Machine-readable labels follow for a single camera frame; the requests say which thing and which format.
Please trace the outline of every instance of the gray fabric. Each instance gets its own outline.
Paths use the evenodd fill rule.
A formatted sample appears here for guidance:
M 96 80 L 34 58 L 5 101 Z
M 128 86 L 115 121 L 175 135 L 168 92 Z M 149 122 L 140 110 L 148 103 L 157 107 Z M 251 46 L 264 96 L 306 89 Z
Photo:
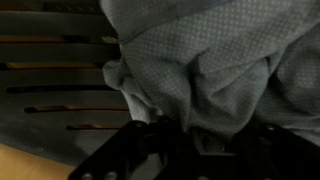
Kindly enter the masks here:
M 172 13 L 162 6 L 168 2 L 192 9 L 196 1 L 102 3 L 119 36 L 131 37 L 120 41 L 123 57 L 104 74 L 133 119 L 166 114 L 185 131 L 201 127 L 225 139 L 255 119 L 320 144 L 311 133 L 320 132 L 320 1 L 201 1 L 192 13 L 152 22 Z M 148 28 L 137 33 L 134 22 Z

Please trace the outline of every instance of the black metal part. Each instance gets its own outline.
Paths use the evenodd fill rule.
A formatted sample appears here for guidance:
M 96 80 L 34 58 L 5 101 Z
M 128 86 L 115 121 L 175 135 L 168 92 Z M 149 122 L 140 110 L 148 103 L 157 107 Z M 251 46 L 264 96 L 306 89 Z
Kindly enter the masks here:
M 103 179 L 108 174 L 116 175 L 117 180 L 127 180 L 143 159 L 152 153 L 164 157 L 164 168 L 156 180 L 319 178 L 320 148 L 279 126 L 267 125 L 259 131 L 245 128 L 228 146 L 236 154 L 200 156 L 177 124 L 159 122 L 144 124 L 138 129 L 137 123 L 142 122 L 135 121 L 125 126 L 112 141 L 81 164 L 69 180 L 80 180 L 88 174 L 93 180 Z
M 272 143 L 272 161 L 287 179 L 319 179 L 318 146 L 273 124 L 265 125 L 260 131 L 260 136 Z
M 145 134 L 146 126 L 141 121 L 129 122 L 84 161 L 69 179 L 80 180 L 88 174 L 93 179 L 105 179 L 110 173 L 116 173 L 117 180 L 128 179 L 135 168 L 147 158 L 139 155 L 137 146 L 139 139 Z

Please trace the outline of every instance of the wooden slat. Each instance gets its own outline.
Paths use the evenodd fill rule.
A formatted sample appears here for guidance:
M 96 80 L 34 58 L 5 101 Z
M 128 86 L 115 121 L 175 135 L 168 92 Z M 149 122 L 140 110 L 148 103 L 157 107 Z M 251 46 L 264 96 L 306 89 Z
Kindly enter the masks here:
M 66 42 L 62 37 L 59 36 L 12 36 L 12 35 L 0 35 L 0 43 L 58 43 Z
M 41 85 L 105 85 L 101 69 L 0 71 L 0 91 Z
M 0 34 L 111 36 L 116 32 L 103 15 L 0 12 Z
M 21 109 L 27 107 L 75 106 L 87 109 L 126 110 L 127 103 L 121 92 L 75 91 L 75 92 L 43 92 L 23 94 L 0 94 L 3 108 Z
M 120 58 L 120 50 L 117 44 L 3 43 L 0 44 L 0 49 L 0 63 L 104 63 L 110 59 Z
M 116 112 L 128 112 L 126 106 L 108 106 L 108 103 L 105 105 L 99 106 L 88 106 L 88 105 L 60 105 L 60 106 L 32 106 L 24 108 L 24 112 L 28 114 L 32 113 L 51 113 L 51 112 L 70 112 L 70 111 L 116 111 Z
M 0 0 L 0 2 L 8 2 L 11 0 Z M 18 2 L 58 2 L 58 3 L 92 3 L 98 4 L 99 0 L 15 0 Z
M 55 63 L 55 62 L 38 62 L 38 63 L 2 63 L 2 71 L 8 70 L 32 70 L 32 69 L 101 69 L 101 63 Z
M 28 10 L 28 8 L 24 4 L 19 2 L 12 2 L 12 0 L 7 2 L 0 1 L 0 11 L 8 11 L 8 10 L 26 11 Z
M 116 111 L 63 111 L 54 113 L 36 113 L 27 114 L 16 109 L 1 110 L 1 116 L 5 117 L 15 112 L 12 116 L 12 123 L 30 123 L 38 124 L 41 128 L 46 127 L 46 123 L 52 124 L 54 128 L 59 128 L 61 131 L 66 130 L 67 125 L 75 124 L 97 124 L 102 126 L 123 126 L 131 120 L 129 112 Z
M 107 85 L 45 85 L 45 86 L 17 86 L 6 88 L 7 94 L 35 93 L 35 92 L 67 92 L 67 91 L 115 91 Z

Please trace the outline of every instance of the gray sweatshirt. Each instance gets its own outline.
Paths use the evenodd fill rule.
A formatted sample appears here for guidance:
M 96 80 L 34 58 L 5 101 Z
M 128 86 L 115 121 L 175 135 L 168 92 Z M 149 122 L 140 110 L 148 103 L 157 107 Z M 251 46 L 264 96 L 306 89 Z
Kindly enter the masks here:
M 165 114 L 226 140 L 248 123 L 275 123 L 320 145 L 319 0 L 101 5 L 122 52 L 105 80 L 133 119 Z

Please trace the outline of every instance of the wooden floor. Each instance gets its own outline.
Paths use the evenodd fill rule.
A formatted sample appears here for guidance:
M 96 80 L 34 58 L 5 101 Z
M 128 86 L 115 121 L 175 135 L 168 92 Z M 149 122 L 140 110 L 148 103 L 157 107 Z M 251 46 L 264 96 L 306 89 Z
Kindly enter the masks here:
M 0 179 L 64 180 L 73 169 L 0 144 Z

